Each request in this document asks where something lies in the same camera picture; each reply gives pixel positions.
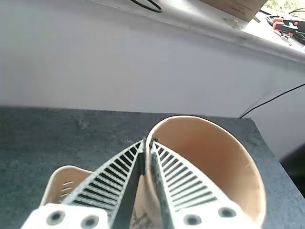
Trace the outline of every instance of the granite surface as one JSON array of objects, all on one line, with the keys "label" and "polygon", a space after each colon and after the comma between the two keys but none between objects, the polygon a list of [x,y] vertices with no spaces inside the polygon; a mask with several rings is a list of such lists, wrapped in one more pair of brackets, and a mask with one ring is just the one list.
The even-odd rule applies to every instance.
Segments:
[{"label": "granite surface", "polygon": [[[0,108],[0,227],[18,229],[37,208],[52,172],[95,170],[173,114]],[[305,199],[251,119],[204,117],[231,132],[253,157],[267,198],[265,229],[305,229]]]}]

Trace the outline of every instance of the gripper screw hole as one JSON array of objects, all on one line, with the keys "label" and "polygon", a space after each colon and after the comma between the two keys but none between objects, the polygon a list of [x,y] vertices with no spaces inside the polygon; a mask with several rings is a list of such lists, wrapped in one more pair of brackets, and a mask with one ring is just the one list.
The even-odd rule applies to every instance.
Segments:
[{"label": "gripper screw hole", "polygon": [[188,214],[184,217],[184,223],[186,225],[199,225],[202,223],[202,220],[197,215]]},{"label": "gripper screw hole", "polygon": [[50,226],[60,224],[65,218],[64,211],[55,211],[47,217],[47,224]]},{"label": "gripper screw hole", "polygon": [[90,215],[82,220],[81,227],[83,229],[92,229],[96,227],[98,223],[99,223],[99,218],[95,215]]}]

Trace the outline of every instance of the cardboard box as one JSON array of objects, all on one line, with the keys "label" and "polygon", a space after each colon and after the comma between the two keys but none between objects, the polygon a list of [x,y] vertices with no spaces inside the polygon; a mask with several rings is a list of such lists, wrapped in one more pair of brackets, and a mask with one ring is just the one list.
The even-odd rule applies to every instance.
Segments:
[{"label": "cardboard box", "polygon": [[267,0],[200,0],[245,21],[251,21]]}]

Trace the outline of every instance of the black cable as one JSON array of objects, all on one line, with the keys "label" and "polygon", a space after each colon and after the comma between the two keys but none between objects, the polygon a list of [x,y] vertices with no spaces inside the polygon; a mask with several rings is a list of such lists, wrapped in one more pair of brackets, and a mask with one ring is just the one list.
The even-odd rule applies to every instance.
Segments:
[{"label": "black cable", "polygon": [[259,104],[259,105],[255,106],[255,107],[253,107],[252,109],[250,109],[250,110],[247,111],[246,113],[244,113],[244,114],[242,114],[241,116],[239,116],[239,118],[243,118],[245,115],[249,114],[251,111],[255,110],[256,108],[258,108],[258,107],[260,107],[260,106],[262,106],[262,105],[265,105],[265,104],[267,104],[267,103],[273,101],[274,99],[277,99],[278,97],[281,97],[282,95],[284,95],[284,94],[286,94],[286,93],[288,93],[288,92],[292,92],[292,91],[294,91],[294,90],[296,90],[296,89],[298,89],[298,88],[300,88],[300,87],[303,87],[303,86],[305,86],[305,83],[304,83],[304,84],[301,84],[301,85],[299,85],[299,86],[297,86],[297,87],[294,87],[294,88],[292,88],[292,89],[290,89],[290,90],[288,90],[288,91],[285,91],[285,92],[279,94],[278,96],[276,96],[276,97],[274,97],[274,98],[272,98],[272,99],[269,99],[268,101],[266,101],[266,102],[264,102],[264,103],[262,103],[262,104]]},{"label": "black cable", "polygon": [[130,1],[134,2],[135,4],[138,4],[139,6],[142,6],[145,9],[148,9],[148,10],[151,10],[151,11],[154,11],[154,12],[157,12],[157,13],[161,13],[162,12],[161,6],[159,6],[153,0],[147,0],[147,1],[150,2],[152,5],[154,5],[156,8],[152,8],[152,7],[146,6],[146,5],[138,2],[137,0],[130,0]]}]

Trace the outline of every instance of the beige cup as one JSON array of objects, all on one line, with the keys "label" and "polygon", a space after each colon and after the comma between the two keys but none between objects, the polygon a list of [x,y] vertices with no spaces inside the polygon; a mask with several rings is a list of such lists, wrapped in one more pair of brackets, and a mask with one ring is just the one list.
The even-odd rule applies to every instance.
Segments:
[{"label": "beige cup", "polygon": [[150,170],[152,138],[179,153],[202,170],[222,191],[261,226],[266,213],[264,185],[259,171],[243,145],[229,132],[205,119],[174,116],[158,123],[146,141],[146,173],[138,186],[135,219],[146,228],[163,228],[159,201]]}]

